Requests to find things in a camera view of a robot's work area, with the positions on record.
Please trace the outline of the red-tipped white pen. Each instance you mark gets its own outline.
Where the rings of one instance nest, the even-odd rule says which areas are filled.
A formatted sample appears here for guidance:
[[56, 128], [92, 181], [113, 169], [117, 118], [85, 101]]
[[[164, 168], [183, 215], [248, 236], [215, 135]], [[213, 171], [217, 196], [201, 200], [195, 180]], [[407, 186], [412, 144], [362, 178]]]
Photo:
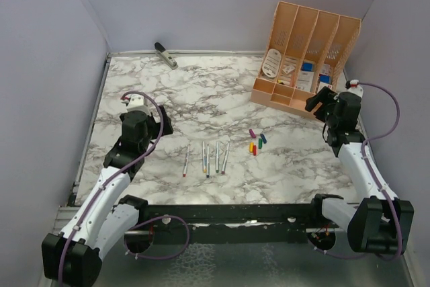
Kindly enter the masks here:
[[188, 168], [188, 163], [189, 163], [190, 148], [191, 148], [191, 144], [188, 144], [187, 145], [187, 149], [186, 149], [186, 153], [185, 153], [185, 160], [184, 160], [184, 164], [183, 164], [183, 177], [186, 177], [186, 175], [187, 175], [187, 168]]

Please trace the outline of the magenta-tipped white pen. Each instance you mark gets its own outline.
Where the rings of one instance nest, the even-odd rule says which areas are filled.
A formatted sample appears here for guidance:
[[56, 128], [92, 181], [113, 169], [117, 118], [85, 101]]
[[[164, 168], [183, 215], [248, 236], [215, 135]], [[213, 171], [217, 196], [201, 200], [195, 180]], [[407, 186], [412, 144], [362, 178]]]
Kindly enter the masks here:
[[230, 143], [228, 142], [226, 145], [226, 148], [225, 148], [224, 158], [223, 158], [223, 162], [222, 162], [222, 169], [221, 169], [222, 175], [224, 175], [226, 173], [226, 165], [228, 162], [229, 150], [230, 150]]

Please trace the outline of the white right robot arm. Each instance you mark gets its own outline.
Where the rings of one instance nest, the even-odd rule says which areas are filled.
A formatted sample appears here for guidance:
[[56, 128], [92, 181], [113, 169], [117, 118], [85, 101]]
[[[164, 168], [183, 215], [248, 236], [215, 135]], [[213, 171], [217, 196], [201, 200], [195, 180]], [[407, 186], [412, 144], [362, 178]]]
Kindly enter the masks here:
[[362, 97], [363, 83], [352, 80], [341, 93], [323, 87], [306, 100], [306, 111], [323, 122], [322, 137], [361, 198], [353, 207], [340, 196], [317, 194], [308, 218], [316, 227], [331, 222], [343, 229], [356, 253], [396, 259], [406, 250], [414, 208], [390, 189], [370, 154], [370, 140], [357, 129]]

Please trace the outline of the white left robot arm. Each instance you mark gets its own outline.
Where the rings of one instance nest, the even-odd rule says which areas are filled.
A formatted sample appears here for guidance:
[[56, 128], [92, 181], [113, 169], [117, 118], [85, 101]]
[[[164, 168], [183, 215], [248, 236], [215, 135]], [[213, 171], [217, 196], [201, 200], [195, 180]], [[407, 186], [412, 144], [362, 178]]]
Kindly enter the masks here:
[[49, 233], [42, 242], [46, 278], [69, 286], [94, 285], [104, 257], [126, 229], [146, 226], [145, 209], [116, 204], [116, 200], [159, 139], [173, 133], [164, 107], [156, 109], [158, 122], [142, 109], [120, 115], [121, 135], [106, 154], [99, 178], [86, 201], [58, 234]]

